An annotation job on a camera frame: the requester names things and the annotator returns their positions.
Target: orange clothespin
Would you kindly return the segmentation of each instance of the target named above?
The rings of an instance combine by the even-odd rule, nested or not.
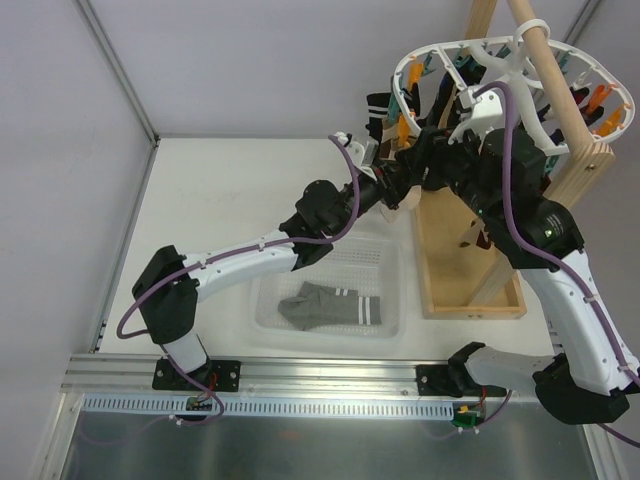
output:
[[[410,110],[411,117],[415,117],[416,114],[413,110]],[[398,148],[409,148],[409,135],[411,134],[411,129],[409,128],[409,124],[407,123],[407,119],[404,118],[404,115],[400,115],[398,119]]]
[[[413,63],[409,67],[409,79],[407,84],[407,89],[409,91],[411,91],[411,87],[413,87],[416,83],[420,81],[423,70],[424,70],[424,65],[422,64],[422,62],[419,62],[416,57],[413,57]]]
[[[622,122],[620,120],[622,119],[622,113],[627,108],[631,108],[631,105],[629,105],[628,103],[620,105],[611,115],[609,115],[609,118],[604,121],[600,128],[598,130],[594,130],[593,133],[599,135],[602,138],[606,137],[607,135],[611,135],[619,127],[622,126]]]
[[[591,115],[595,111],[595,109],[598,108],[602,102],[604,102],[604,99],[607,98],[611,92],[613,92],[613,89],[615,87],[616,86],[613,83],[609,85],[598,85],[593,91],[593,95],[591,95],[584,113],[587,115]]]

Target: perforated metal strip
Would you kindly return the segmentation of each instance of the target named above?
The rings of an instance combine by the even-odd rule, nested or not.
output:
[[[83,403],[86,412],[137,413],[148,415],[202,415],[187,411],[185,396],[87,394]],[[407,420],[453,419],[451,402],[424,400],[328,400],[307,398],[240,398],[223,397],[225,415],[245,417],[304,418],[394,418]],[[216,413],[218,406],[213,405]]]

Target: wooden stand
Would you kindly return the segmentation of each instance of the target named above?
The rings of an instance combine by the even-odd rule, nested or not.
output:
[[[536,18],[528,0],[508,3],[518,25]],[[495,0],[474,1],[467,39],[486,36],[495,4]],[[595,142],[589,133],[542,29],[529,29],[524,41],[571,151],[546,196],[571,208],[615,157],[608,145]],[[442,119],[448,118],[449,108]],[[518,277],[504,255],[473,244],[460,247],[461,240],[472,235],[469,227],[474,218],[448,189],[424,193],[415,210],[416,254],[426,318],[505,319],[526,313]]]

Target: white stripe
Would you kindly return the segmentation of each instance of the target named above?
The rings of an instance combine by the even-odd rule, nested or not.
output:
[[[358,323],[360,325],[364,324],[364,319],[362,318],[362,297],[358,297]]]
[[[365,305],[365,317],[367,319],[367,325],[371,325],[371,297],[366,297],[364,301]]]

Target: white tabletop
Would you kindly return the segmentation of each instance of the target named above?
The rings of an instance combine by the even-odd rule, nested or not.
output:
[[[253,240],[289,218],[304,187],[321,178],[338,188],[349,181],[342,156],[328,140],[162,140],[100,351],[160,352],[147,336],[115,335],[133,301],[131,287],[158,248],[174,244],[180,253],[195,253]],[[389,225],[375,207],[354,227],[356,235],[397,242],[405,265],[406,328],[383,346],[353,337],[292,341],[265,334],[252,325],[249,283],[199,304],[195,329],[210,355],[224,356],[440,360],[474,340],[522,354],[553,354],[540,303],[524,280],[528,313],[522,319],[425,320],[411,228],[408,213]],[[144,322],[136,312],[126,331],[139,328]]]

